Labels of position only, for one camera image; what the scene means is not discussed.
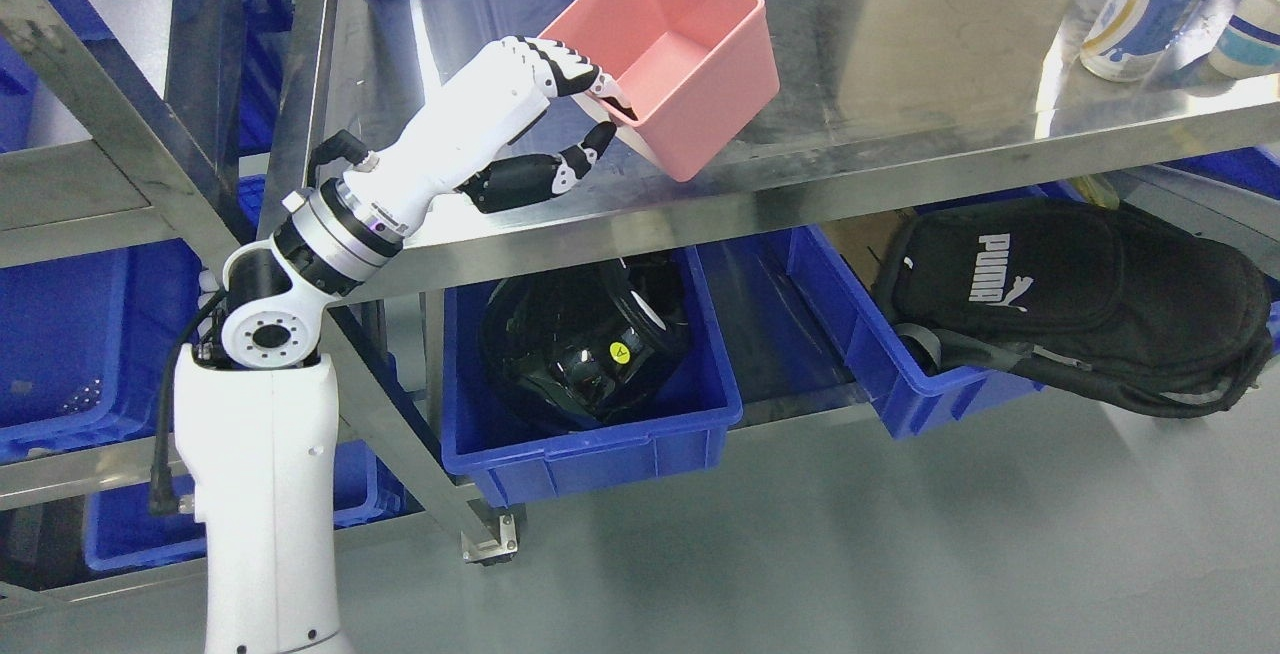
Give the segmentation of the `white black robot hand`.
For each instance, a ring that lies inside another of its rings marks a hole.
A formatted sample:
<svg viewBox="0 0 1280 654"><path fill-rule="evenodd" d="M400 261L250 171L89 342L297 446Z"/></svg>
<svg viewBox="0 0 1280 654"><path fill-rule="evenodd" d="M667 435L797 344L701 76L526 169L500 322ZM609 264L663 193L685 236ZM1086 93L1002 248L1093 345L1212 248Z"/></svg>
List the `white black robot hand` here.
<svg viewBox="0 0 1280 654"><path fill-rule="evenodd" d="M628 93L603 67L558 40L503 36L425 102L374 165L344 171L342 192L375 230L416 233L429 203L474 177L518 140L553 99L588 93L634 115Z"/></svg>

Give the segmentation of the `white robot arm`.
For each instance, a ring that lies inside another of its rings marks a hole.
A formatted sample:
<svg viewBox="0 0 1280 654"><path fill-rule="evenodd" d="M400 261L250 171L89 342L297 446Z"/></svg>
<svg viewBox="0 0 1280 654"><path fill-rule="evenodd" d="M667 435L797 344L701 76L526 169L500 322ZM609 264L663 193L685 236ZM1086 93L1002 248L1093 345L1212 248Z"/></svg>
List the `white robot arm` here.
<svg viewBox="0 0 1280 654"><path fill-rule="evenodd" d="M330 360L312 366L317 326L270 361L293 367L209 369L183 346L174 367L174 434L206 529L207 653L351 653L333 543L338 430Z"/></svg>

